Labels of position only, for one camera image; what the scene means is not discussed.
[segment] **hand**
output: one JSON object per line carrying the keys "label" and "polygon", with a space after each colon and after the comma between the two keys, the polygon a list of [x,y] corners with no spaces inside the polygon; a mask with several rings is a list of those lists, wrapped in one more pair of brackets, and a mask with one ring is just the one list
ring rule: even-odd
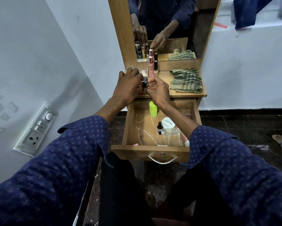
{"label": "hand", "polygon": [[124,108],[133,102],[138,93],[142,93],[143,89],[140,87],[141,81],[144,81],[144,77],[139,73],[137,68],[128,68],[126,74],[120,71],[118,83],[112,98]]}
{"label": "hand", "polygon": [[166,33],[161,31],[159,34],[156,35],[156,37],[150,44],[150,48],[154,50],[154,53],[159,52],[166,45],[167,39],[168,36],[166,36]]}
{"label": "hand", "polygon": [[137,38],[142,45],[143,44],[148,45],[147,31],[145,26],[133,25],[132,31],[134,33],[135,38]]}
{"label": "hand", "polygon": [[163,109],[170,104],[169,85],[159,77],[148,80],[148,88],[145,89],[145,93],[151,97],[159,109]]}

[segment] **dark blue garment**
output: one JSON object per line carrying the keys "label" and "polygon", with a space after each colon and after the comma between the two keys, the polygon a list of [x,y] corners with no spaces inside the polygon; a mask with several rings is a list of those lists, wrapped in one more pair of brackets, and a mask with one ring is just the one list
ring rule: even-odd
{"label": "dark blue garment", "polygon": [[[107,153],[108,125],[90,116],[59,133],[39,156],[0,184],[0,225],[72,225],[98,149]],[[206,126],[197,127],[190,137],[188,167],[199,162],[242,223],[282,225],[280,170],[253,155],[235,136]]]}
{"label": "dark blue garment", "polygon": [[128,0],[130,14],[135,13],[140,25],[153,34],[159,34],[169,23],[176,19],[180,30],[187,29],[191,23],[191,15],[196,0]]}
{"label": "dark blue garment", "polygon": [[272,0],[234,0],[235,29],[255,25],[256,14],[271,1]]}

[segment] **person's left hand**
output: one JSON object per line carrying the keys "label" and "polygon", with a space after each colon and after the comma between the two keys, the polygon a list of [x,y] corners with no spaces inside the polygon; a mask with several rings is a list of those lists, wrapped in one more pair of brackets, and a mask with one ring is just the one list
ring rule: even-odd
{"label": "person's left hand", "polygon": [[156,35],[152,43],[150,44],[150,49],[154,50],[154,53],[159,52],[165,45],[168,37],[166,33],[161,31],[159,34]]}
{"label": "person's left hand", "polygon": [[112,98],[115,101],[121,103],[122,107],[129,105],[138,96],[138,93],[142,93],[143,89],[141,81],[144,81],[144,77],[137,68],[128,68],[126,74],[123,71],[119,72],[119,79],[117,86],[114,90]]}

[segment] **wooden drawer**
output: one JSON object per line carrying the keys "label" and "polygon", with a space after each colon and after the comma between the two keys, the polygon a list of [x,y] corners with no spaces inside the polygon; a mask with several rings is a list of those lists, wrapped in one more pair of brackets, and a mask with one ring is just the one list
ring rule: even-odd
{"label": "wooden drawer", "polygon": [[[150,101],[151,99],[136,99],[128,106],[122,145],[112,145],[111,151],[120,159],[155,160],[162,164],[173,159],[177,162],[188,162],[189,147],[184,146],[182,134],[170,137],[159,135],[158,123],[167,116],[158,110],[156,117],[150,117]],[[172,98],[170,102],[173,107],[201,124],[195,98]]]}

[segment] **black granite floor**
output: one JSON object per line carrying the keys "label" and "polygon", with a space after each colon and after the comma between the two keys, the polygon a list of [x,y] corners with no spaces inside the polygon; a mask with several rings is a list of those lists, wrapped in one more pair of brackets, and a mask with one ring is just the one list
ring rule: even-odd
{"label": "black granite floor", "polygon": [[[125,116],[116,117],[110,125],[111,144],[121,144]],[[271,138],[282,135],[282,115],[226,115],[201,116],[203,125],[232,133],[248,145],[251,151],[263,157],[269,164],[282,170],[282,148]],[[135,176],[146,189],[154,193],[160,205],[170,192],[171,186],[184,175],[186,168],[179,163],[158,165],[150,161],[132,161]],[[83,225],[95,225],[99,213],[100,164],[97,170],[89,205]]]}
{"label": "black granite floor", "polygon": [[203,50],[205,49],[211,24],[214,18],[215,10],[200,11],[196,24],[193,43],[195,46],[195,55],[197,58],[202,58]]}

